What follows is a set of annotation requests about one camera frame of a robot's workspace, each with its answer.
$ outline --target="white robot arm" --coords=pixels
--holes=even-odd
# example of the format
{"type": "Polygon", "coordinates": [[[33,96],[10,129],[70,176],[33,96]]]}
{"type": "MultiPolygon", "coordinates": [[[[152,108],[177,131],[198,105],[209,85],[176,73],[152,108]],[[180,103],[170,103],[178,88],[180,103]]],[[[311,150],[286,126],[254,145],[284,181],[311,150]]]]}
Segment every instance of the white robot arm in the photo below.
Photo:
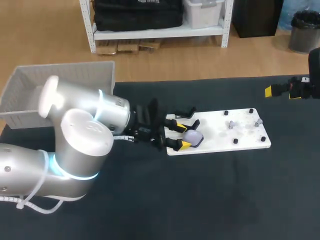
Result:
{"type": "Polygon", "coordinates": [[[86,195],[111,151],[114,135],[125,132],[129,140],[136,138],[158,148],[179,150],[185,144],[165,139],[164,126],[185,132],[199,125],[182,126],[166,119],[167,113],[158,102],[147,108],[130,107],[126,99],[58,76],[49,77],[45,83],[38,112],[53,123],[55,152],[0,144],[0,201],[15,202],[19,209],[29,206],[44,214],[57,210],[63,201],[76,201],[86,195]],[[34,195],[59,203],[44,210],[29,202],[34,195]]]}

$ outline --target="white plate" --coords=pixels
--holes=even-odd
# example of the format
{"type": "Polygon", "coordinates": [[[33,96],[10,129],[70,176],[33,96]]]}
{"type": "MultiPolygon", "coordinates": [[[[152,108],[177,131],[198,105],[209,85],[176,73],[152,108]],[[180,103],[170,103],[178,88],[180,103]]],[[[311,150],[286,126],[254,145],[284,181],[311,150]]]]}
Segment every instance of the white plate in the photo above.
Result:
{"type": "MultiPolygon", "coordinates": [[[[196,112],[191,119],[176,119],[178,123],[189,126],[192,126],[199,119],[200,126],[197,131],[203,134],[204,140],[197,148],[189,147],[185,150],[174,151],[172,148],[167,147],[168,155],[177,156],[270,148],[271,141],[264,125],[261,124],[255,127],[255,123],[260,117],[257,110],[255,108],[252,109],[253,113],[249,113],[250,108],[228,110],[228,115],[224,115],[224,110],[196,112]],[[235,122],[233,129],[229,129],[230,121],[235,122]],[[234,139],[238,139],[237,144],[234,144],[234,139]]],[[[167,119],[174,119],[175,115],[169,114],[166,117],[167,119]]],[[[182,133],[165,128],[165,137],[182,139],[182,133]]]]}

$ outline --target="cardboard box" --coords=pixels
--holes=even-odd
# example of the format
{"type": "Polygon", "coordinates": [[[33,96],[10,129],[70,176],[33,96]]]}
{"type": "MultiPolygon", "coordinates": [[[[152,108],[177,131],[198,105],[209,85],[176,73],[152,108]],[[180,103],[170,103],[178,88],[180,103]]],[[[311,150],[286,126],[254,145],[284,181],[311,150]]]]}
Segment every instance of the cardboard box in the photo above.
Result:
{"type": "Polygon", "coordinates": [[[160,48],[161,42],[162,42],[161,38],[141,39],[139,43],[139,49],[141,51],[153,52],[160,48]]]}
{"type": "Polygon", "coordinates": [[[139,39],[123,39],[118,42],[118,53],[133,54],[139,53],[139,39]]]}
{"type": "Polygon", "coordinates": [[[118,48],[118,40],[97,40],[95,51],[98,55],[115,55],[118,48]]]}

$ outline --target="white metal shelf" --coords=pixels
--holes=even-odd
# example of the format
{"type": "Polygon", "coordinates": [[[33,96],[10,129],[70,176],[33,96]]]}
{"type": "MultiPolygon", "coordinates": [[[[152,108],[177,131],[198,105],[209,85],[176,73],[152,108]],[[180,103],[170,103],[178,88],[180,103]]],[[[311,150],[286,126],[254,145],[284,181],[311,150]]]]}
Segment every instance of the white metal shelf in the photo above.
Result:
{"type": "Polygon", "coordinates": [[[95,31],[95,40],[113,40],[113,39],[157,39],[157,38],[177,38],[177,37],[195,37],[195,36],[214,36],[222,35],[224,29],[221,25],[207,28],[192,29],[187,22],[182,26],[151,29],[143,31],[95,31]]]}
{"type": "Polygon", "coordinates": [[[196,37],[196,36],[217,36],[222,35],[222,48],[228,46],[229,31],[232,17],[234,0],[226,0],[224,19],[220,19],[218,26],[192,29],[186,21],[182,26],[150,29],[143,31],[98,31],[96,24],[91,25],[90,0],[79,0],[84,26],[86,29],[90,49],[96,52],[96,40],[120,40],[120,39],[156,39],[156,38],[177,38],[177,37],[196,37]]]}

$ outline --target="white plastic basket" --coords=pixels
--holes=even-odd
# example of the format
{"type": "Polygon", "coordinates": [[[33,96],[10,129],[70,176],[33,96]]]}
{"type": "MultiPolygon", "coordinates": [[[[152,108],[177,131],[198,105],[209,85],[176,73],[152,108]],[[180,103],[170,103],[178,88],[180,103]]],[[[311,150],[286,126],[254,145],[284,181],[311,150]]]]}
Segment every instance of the white plastic basket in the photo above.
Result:
{"type": "Polygon", "coordinates": [[[192,29],[217,26],[225,0],[184,0],[186,20],[192,29]]]}
{"type": "Polygon", "coordinates": [[[92,89],[101,89],[112,95],[115,87],[115,62],[18,66],[6,83],[0,99],[0,118],[11,129],[52,126],[49,120],[38,114],[40,93],[51,75],[92,89]]]}

